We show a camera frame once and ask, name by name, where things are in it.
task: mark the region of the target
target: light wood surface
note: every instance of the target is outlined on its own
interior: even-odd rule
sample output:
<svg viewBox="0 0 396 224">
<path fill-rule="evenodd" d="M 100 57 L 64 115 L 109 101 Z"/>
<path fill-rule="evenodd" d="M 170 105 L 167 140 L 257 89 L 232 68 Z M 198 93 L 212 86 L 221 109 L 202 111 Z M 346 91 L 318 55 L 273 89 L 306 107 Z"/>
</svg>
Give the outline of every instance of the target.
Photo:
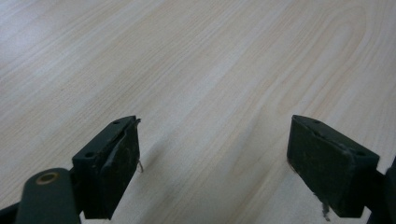
<svg viewBox="0 0 396 224">
<path fill-rule="evenodd" d="M 390 166 L 395 4 L 2 1 L 0 206 L 137 115 L 145 173 L 111 221 L 84 223 L 328 223 L 286 162 L 290 118 L 320 119 Z"/>
</svg>

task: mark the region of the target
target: wood grain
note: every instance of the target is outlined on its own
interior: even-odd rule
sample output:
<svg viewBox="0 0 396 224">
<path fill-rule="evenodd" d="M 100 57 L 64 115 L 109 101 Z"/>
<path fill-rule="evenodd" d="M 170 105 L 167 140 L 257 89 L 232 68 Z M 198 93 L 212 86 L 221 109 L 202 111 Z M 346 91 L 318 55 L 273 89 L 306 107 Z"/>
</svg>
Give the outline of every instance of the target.
<svg viewBox="0 0 396 224">
<path fill-rule="evenodd" d="M 85 223 L 328 223 L 286 163 L 293 114 L 381 172 L 396 154 L 392 0 L 8 0 L 0 52 L 1 207 L 129 115 L 145 173 Z"/>
</svg>

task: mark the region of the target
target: black bracket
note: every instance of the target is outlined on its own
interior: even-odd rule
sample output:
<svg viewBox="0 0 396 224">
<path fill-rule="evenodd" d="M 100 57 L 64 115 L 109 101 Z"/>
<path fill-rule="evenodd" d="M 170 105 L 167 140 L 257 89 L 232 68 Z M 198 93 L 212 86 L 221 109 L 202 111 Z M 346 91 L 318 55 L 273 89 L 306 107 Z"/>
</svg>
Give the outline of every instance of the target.
<svg viewBox="0 0 396 224">
<path fill-rule="evenodd" d="M 326 124 L 302 116 L 291 119 L 288 160 L 294 171 L 339 217 L 368 223 L 396 223 L 396 160 L 385 175 L 379 156 Z"/>
<path fill-rule="evenodd" d="M 111 219 L 137 165 L 140 152 L 135 116 L 108 124 L 73 157 L 73 169 L 32 176 L 21 201 L 0 211 L 0 223 L 80 223 Z"/>
</svg>

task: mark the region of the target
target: mounting hole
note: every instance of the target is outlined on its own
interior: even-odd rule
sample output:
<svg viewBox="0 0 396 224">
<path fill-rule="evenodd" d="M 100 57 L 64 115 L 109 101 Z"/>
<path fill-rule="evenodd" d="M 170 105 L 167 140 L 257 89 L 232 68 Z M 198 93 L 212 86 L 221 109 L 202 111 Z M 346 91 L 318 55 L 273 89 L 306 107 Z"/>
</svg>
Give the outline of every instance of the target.
<svg viewBox="0 0 396 224">
<path fill-rule="evenodd" d="M 85 153 L 85 158 L 91 158 L 93 157 L 95 154 L 93 152 L 87 152 Z"/>
<path fill-rule="evenodd" d="M 49 183 L 52 183 L 58 178 L 59 174 L 55 172 L 50 172 L 41 175 L 35 182 L 37 185 L 47 185 Z"/>
</svg>

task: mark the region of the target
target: wooden table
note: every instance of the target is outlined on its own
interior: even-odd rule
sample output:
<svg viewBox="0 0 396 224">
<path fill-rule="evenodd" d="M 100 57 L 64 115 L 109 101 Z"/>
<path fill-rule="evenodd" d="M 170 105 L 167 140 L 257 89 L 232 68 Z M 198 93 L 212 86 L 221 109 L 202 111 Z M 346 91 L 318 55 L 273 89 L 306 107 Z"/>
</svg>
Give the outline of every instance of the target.
<svg viewBox="0 0 396 224">
<path fill-rule="evenodd" d="M 130 115 L 146 170 L 111 223 L 328 223 L 287 164 L 293 114 L 381 172 L 396 154 L 395 1 L 10 0 L 0 15 L 1 207 Z"/>
</svg>

